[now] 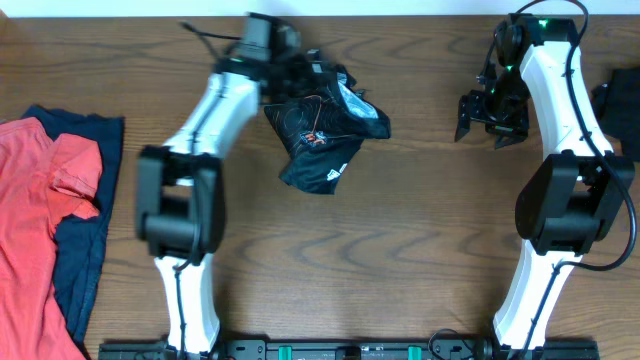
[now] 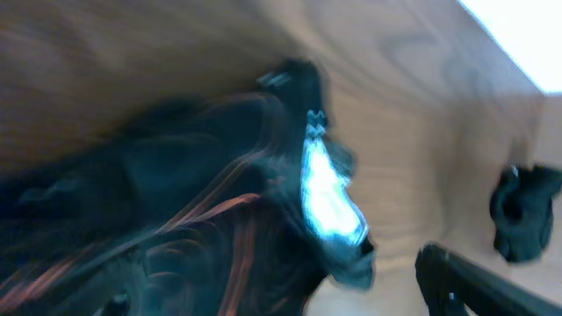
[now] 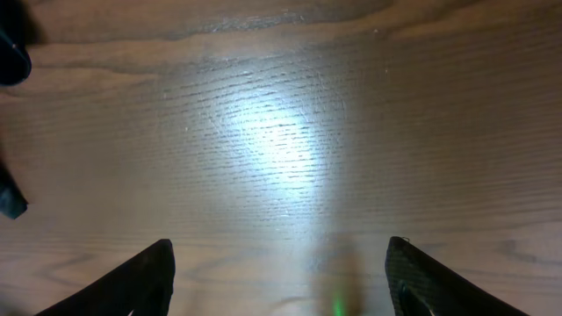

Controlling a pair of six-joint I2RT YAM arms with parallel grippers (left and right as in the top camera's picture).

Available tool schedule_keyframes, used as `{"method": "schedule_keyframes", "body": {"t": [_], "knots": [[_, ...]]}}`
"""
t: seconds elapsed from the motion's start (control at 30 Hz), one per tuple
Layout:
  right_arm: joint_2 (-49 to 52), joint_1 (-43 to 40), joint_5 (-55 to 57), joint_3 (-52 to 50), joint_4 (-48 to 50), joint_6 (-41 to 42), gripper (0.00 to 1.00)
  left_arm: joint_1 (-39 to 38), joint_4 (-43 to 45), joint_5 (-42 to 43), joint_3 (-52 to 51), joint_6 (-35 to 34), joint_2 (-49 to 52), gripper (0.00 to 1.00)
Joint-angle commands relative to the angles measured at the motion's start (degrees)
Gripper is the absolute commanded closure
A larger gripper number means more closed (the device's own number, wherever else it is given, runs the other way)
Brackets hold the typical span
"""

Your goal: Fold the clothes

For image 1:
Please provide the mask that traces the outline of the black patterned sports jersey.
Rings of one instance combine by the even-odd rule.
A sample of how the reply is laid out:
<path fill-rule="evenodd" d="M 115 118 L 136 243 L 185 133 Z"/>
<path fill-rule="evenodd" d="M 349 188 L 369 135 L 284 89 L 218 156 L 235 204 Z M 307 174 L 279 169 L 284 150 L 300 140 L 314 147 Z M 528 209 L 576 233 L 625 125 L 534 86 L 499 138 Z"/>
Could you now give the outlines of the black patterned sports jersey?
<path fill-rule="evenodd" d="M 391 122 L 354 88 L 356 79 L 344 65 L 329 62 L 318 49 L 299 59 L 307 72 L 302 90 L 264 107 L 290 158 L 279 178 L 306 193 L 332 195 L 364 141 L 391 137 Z"/>

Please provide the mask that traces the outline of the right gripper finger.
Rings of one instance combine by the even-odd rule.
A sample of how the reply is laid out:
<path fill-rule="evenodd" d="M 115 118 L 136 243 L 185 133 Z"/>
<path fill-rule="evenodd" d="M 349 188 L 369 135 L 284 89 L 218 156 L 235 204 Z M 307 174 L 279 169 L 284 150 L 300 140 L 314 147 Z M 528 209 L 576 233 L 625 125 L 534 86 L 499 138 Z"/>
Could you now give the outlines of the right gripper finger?
<path fill-rule="evenodd" d="M 469 95 L 463 95 L 458 103 L 458 121 L 456 125 L 454 141 L 460 141 L 467 135 L 471 128 L 472 102 Z"/>
<path fill-rule="evenodd" d="M 495 133 L 496 141 L 495 148 L 500 149 L 507 146 L 515 145 L 525 141 L 528 137 L 527 132 L 503 132 L 498 131 Z"/>

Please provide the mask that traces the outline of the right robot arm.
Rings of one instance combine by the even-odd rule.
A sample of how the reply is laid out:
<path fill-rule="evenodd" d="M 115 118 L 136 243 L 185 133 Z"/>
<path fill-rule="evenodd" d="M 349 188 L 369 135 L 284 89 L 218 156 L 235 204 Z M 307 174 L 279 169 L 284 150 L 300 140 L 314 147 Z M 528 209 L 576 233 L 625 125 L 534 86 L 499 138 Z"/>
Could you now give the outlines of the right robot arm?
<path fill-rule="evenodd" d="M 520 192 L 516 272 L 495 313 L 492 359 L 595 356 L 592 343 L 548 342 L 547 323 L 571 272 L 608 234 L 620 209 L 632 210 L 633 163 L 599 128 L 581 71 L 583 30 L 570 19 L 519 10 L 494 30 L 478 88 L 460 98 L 455 135 L 481 123 L 498 147 L 524 141 L 536 119 L 543 161 Z"/>

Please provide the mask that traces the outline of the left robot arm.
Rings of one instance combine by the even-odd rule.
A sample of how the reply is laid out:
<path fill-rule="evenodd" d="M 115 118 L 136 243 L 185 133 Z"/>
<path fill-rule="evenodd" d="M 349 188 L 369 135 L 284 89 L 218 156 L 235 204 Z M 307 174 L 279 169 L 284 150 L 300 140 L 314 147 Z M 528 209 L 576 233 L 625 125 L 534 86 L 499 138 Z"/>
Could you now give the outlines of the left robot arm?
<path fill-rule="evenodd" d="M 213 259 L 226 227 L 223 161 L 261 100 L 309 94 L 333 67 L 309 53 L 274 60 L 225 57 L 182 127 L 137 161 L 135 230 L 159 271 L 170 320 L 167 359 L 207 359 L 220 331 Z"/>

